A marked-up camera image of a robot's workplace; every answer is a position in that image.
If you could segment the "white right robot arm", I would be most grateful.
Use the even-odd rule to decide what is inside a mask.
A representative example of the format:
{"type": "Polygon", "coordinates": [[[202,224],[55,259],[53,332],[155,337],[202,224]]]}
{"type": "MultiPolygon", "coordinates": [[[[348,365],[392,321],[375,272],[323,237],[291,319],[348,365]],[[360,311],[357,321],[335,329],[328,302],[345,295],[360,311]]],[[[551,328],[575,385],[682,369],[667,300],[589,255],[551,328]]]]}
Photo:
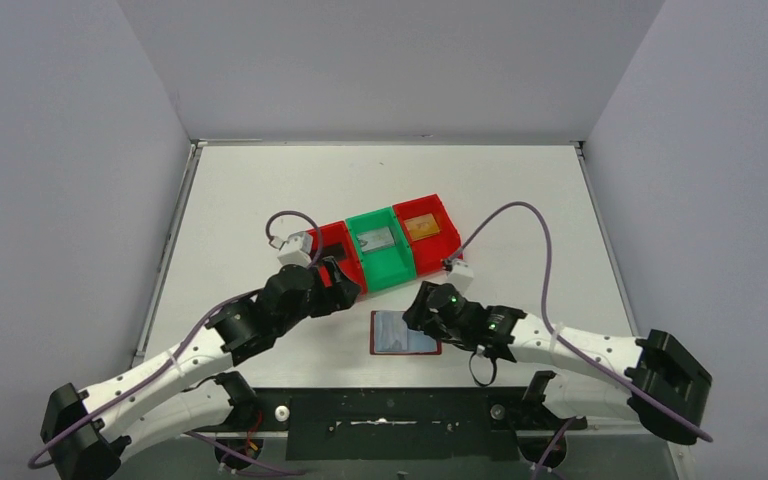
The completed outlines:
{"type": "Polygon", "coordinates": [[[701,427],[712,376],[668,332],[635,337],[567,328],[515,307],[484,306],[449,283],[431,282],[421,284],[403,319],[412,330],[492,363],[545,365],[582,376],[570,381],[558,375],[523,398],[524,417],[535,426],[604,417],[636,421],[675,444],[712,439],[701,427]]]}

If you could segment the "green plastic bin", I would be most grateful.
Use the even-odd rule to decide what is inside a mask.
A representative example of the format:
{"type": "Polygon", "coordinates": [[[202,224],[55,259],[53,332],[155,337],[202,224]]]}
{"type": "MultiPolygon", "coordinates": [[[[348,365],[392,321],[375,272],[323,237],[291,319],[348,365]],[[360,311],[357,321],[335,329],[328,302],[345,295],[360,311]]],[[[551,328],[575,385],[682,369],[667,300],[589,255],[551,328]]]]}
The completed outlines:
{"type": "Polygon", "coordinates": [[[345,220],[370,293],[379,292],[414,280],[417,277],[413,255],[408,241],[392,207],[349,217],[345,220]],[[381,227],[389,227],[395,237],[394,247],[364,254],[356,234],[381,227]]]}

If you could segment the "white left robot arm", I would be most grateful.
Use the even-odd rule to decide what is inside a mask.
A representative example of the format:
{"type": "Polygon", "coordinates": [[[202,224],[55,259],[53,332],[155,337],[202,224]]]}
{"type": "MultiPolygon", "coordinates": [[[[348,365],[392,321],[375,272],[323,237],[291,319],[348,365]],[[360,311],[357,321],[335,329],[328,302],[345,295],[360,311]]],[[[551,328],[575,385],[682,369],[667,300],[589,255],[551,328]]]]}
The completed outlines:
{"type": "Polygon", "coordinates": [[[107,381],[54,390],[30,469],[62,479],[108,479],[140,448],[255,416],[256,394],[236,371],[300,321],[350,309],[362,288],[332,257],[285,265],[265,285],[210,310],[177,345],[107,381]]]}

